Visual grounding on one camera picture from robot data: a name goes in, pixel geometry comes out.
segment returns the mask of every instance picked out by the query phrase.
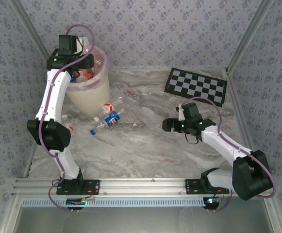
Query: bottle label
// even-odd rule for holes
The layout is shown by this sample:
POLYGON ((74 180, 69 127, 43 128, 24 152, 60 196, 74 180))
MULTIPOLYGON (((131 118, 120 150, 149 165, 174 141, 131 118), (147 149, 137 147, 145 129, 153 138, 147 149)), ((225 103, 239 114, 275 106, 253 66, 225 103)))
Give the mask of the bottle label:
POLYGON ((111 126, 115 124, 117 121, 119 121, 120 117, 117 112, 112 111, 109 116, 105 119, 105 122, 108 126, 111 126))
POLYGON ((102 106, 102 111, 106 114, 111 113, 114 110, 114 107, 110 103, 106 103, 102 106))

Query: gray marble surface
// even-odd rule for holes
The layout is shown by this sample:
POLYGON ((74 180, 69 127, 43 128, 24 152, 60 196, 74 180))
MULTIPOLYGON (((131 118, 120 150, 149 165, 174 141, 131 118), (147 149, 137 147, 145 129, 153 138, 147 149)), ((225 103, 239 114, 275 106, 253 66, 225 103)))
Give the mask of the gray marble surface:
MULTIPOLYGON (((206 74, 224 78, 221 72, 206 74)), ((110 72, 112 99, 124 97, 126 108, 118 123, 95 136, 89 132, 92 119, 65 98, 62 114, 68 116, 75 129, 71 151, 85 178, 199 177, 225 161, 203 142, 190 145, 184 134, 162 130, 162 121, 177 117, 175 107, 186 100, 164 93, 168 75, 169 71, 110 72)), ((203 118, 219 122, 213 106, 196 103, 203 118)), ((242 143, 228 91, 221 112, 222 130, 242 143)), ((29 178, 56 178, 58 175, 53 159, 37 147, 29 178)))

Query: trash bin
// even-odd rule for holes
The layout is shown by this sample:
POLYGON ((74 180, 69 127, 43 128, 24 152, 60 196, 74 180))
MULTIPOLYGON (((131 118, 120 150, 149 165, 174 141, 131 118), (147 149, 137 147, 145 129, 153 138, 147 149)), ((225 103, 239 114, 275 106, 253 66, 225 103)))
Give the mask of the trash bin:
MULTIPOLYGON (((91 45, 84 44, 84 49, 88 51, 91 45)), ((83 113, 94 117, 100 107, 110 100, 110 87, 108 81, 109 61, 106 54, 94 46, 92 54, 95 65, 92 68, 93 78, 82 83, 69 83, 66 94, 74 105, 83 113)))

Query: checkerboard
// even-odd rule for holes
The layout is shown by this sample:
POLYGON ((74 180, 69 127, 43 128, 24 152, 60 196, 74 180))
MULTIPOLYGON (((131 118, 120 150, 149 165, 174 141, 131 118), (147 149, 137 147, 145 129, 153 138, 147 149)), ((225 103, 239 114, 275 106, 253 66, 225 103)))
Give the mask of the checkerboard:
POLYGON ((165 92, 186 98, 204 97, 221 107, 225 102, 226 87, 225 80, 172 68, 165 92))

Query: wall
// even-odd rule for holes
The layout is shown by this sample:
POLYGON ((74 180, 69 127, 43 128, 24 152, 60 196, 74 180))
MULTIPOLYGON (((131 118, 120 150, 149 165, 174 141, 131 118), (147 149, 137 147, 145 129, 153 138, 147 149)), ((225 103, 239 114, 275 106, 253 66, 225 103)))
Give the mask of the wall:
POLYGON ((12 178, 22 177, 32 147, 34 118, 46 80, 45 64, 8 1, 0 0, 0 218, 12 178))
POLYGON ((255 149, 267 153, 282 205, 282 0, 270 8, 232 78, 255 149))
POLYGON ((115 68, 197 68, 228 64, 260 0, 21 2, 49 52, 59 34, 81 23, 115 68))

